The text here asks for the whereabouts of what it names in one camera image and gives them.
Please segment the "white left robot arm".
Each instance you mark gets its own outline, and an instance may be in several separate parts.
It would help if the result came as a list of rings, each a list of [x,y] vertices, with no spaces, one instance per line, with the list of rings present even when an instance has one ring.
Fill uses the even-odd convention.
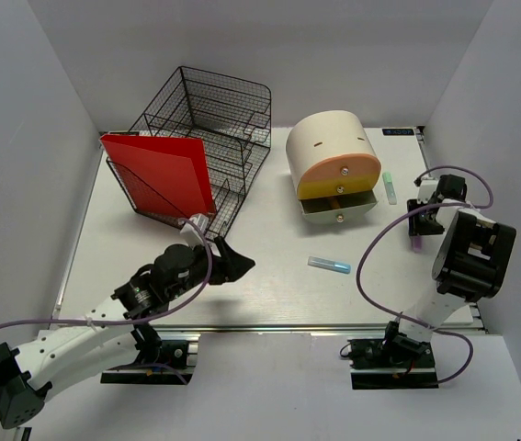
[[[148,319],[166,312],[171,301],[195,287],[235,282],[255,266],[223,238],[214,243],[216,254],[201,244],[170,245],[81,324],[17,347],[0,344],[2,427],[28,422],[58,393],[111,368],[163,363],[163,342]]]

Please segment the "green highlighter pen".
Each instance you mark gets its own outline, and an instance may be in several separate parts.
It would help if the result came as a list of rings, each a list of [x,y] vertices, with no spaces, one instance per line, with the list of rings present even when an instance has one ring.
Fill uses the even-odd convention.
[[[390,205],[396,205],[398,203],[392,176],[390,172],[384,172],[382,174],[383,185],[385,188],[387,200]]]

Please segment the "pale green bottom drawer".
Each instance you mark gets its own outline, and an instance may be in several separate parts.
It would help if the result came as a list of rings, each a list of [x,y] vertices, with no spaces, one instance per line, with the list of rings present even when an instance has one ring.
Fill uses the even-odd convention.
[[[339,208],[330,206],[329,198],[337,198]],[[356,221],[377,204],[373,191],[300,200],[302,216],[315,224],[332,224]]]

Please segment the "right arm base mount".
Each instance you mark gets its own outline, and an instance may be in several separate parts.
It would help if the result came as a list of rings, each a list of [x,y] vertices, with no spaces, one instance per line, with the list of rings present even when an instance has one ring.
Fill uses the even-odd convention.
[[[349,362],[353,390],[437,389],[436,361],[430,344],[420,353],[386,339],[351,339],[339,351]]]

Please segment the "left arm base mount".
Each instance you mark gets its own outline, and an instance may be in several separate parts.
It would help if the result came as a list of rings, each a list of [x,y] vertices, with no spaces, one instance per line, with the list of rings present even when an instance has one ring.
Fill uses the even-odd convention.
[[[186,386],[198,359],[198,334],[159,334],[159,346],[127,367],[107,370],[101,384]]]

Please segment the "yellow drawer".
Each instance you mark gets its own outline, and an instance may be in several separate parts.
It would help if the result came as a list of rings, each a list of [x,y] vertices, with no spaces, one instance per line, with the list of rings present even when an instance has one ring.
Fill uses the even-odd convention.
[[[366,179],[331,179],[300,182],[297,187],[298,199],[329,198],[370,191],[375,183]]]

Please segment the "red A4 file folder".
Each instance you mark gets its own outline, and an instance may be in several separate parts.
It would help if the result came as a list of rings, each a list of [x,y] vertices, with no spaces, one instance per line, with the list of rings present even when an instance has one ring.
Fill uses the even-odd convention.
[[[169,223],[214,217],[210,173],[201,139],[105,134],[107,164],[132,209]]]

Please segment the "blue clear highlighter pen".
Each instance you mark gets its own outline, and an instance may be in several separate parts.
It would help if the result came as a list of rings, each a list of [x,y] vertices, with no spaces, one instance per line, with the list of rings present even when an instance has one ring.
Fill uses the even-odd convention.
[[[345,275],[348,275],[351,272],[350,264],[337,262],[334,260],[329,260],[316,256],[310,256],[308,258],[307,265]]]

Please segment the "orange top drawer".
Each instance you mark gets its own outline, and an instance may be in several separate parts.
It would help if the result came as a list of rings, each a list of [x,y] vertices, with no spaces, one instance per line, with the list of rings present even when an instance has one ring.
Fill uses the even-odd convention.
[[[381,165],[371,154],[351,153],[321,160],[301,177],[301,183],[335,181],[371,189],[379,179]]]

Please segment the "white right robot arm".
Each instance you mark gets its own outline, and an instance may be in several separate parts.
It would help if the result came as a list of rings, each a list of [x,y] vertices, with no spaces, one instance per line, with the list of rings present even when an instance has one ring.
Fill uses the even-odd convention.
[[[409,219],[409,236],[441,235],[443,242],[432,265],[436,288],[385,330],[380,352],[395,367],[425,353],[434,330],[455,311],[499,292],[517,235],[516,228],[491,220],[477,209],[438,207],[467,200],[468,188],[461,176],[418,178],[415,185],[418,196],[407,201],[408,210],[433,208]]]

